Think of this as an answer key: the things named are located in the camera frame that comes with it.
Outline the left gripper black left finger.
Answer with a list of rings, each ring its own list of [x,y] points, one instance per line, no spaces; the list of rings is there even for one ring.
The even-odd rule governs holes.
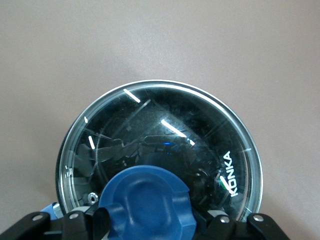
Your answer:
[[[102,240],[110,231],[105,208],[76,210],[51,220],[47,212],[25,215],[0,234],[0,240]]]

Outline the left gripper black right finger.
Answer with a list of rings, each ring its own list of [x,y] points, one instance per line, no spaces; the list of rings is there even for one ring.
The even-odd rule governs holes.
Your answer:
[[[215,217],[195,213],[199,230],[194,240],[291,240],[270,216],[251,213],[244,222],[227,215]]]

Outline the glass lid with blue knob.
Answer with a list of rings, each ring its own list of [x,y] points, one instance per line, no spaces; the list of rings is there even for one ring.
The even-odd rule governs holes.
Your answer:
[[[69,128],[55,175],[62,213],[108,211],[104,240],[195,240],[219,215],[246,222],[263,192],[261,160],[239,117],[169,80],[95,100]]]

